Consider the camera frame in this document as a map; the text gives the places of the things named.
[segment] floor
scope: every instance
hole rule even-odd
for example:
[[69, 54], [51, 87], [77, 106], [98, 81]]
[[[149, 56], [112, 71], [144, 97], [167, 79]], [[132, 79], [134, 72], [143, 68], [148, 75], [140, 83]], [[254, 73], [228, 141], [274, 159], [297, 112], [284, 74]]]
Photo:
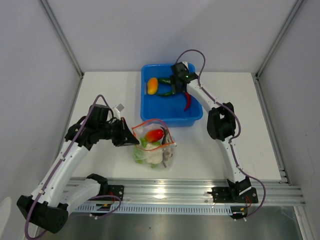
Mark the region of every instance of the floor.
[[72, 217], [42, 240], [302, 240], [293, 207], [264, 207], [247, 222], [229, 216], [113, 214]]

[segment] wall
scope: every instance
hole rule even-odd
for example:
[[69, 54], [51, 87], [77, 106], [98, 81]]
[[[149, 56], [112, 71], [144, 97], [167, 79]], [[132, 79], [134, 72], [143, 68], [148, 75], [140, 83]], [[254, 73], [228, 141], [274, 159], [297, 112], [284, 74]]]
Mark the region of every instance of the wall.
[[0, 33], [0, 202], [12, 198], [1, 239], [16, 240], [16, 202], [53, 162], [79, 79], [36, 0], [0, 1]]
[[315, 226], [320, 226], [319, 11], [320, 1], [306, 1], [261, 81], [288, 175], [302, 187]]
[[[49, 0], [84, 71], [139, 71], [192, 48], [206, 71], [255, 72], [294, 2]], [[200, 69], [201, 56], [184, 59]]]

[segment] clear plastic bag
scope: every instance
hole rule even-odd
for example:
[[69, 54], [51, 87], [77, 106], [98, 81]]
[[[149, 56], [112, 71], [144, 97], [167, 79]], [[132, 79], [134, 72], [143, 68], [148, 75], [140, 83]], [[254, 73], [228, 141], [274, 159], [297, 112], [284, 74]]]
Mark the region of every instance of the clear plastic bag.
[[152, 169], [170, 168], [177, 144], [162, 120], [150, 119], [133, 127], [132, 132], [140, 141], [139, 145], [133, 147], [132, 157], [137, 164], [147, 165]]

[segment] white table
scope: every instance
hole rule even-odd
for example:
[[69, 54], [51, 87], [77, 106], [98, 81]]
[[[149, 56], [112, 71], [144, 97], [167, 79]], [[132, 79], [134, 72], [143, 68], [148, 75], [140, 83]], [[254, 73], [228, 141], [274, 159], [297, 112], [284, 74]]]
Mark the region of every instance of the white table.
[[[242, 126], [236, 145], [244, 170], [263, 181], [281, 180], [251, 74], [204, 72], [201, 81], [221, 102], [231, 102], [234, 105]], [[140, 124], [140, 86], [140, 72], [86, 72], [70, 125], [88, 113], [98, 94], [104, 95], [110, 106], [119, 103], [124, 105], [121, 115], [125, 117], [129, 127]], [[141, 166], [132, 159], [132, 146], [114, 147], [110, 140], [101, 140], [72, 176], [86, 177], [96, 173], [106, 178], [226, 179], [221, 151], [216, 141], [207, 133], [207, 119], [208, 114], [203, 111], [202, 119], [192, 127], [170, 128], [177, 147], [169, 170], [160, 171]]]

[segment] blue plastic tray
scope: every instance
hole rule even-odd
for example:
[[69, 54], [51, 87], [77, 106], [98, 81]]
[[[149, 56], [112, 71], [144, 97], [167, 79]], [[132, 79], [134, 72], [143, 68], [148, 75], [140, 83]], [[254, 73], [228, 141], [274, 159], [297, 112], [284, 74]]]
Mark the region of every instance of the blue plastic tray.
[[[190, 107], [184, 111], [187, 103], [184, 93], [167, 97], [157, 96], [157, 94], [169, 92], [170, 85], [159, 83], [157, 94], [147, 94], [148, 80], [150, 78], [169, 78], [172, 75], [170, 67], [173, 64], [151, 64], [141, 69], [140, 117], [143, 121], [161, 119], [169, 127], [190, 127], [203, 116], [202, 107], [194, 97], [191, 97]], [[189, 63], [188, 67], [190, 72], [195, 72], [195, 66]]]

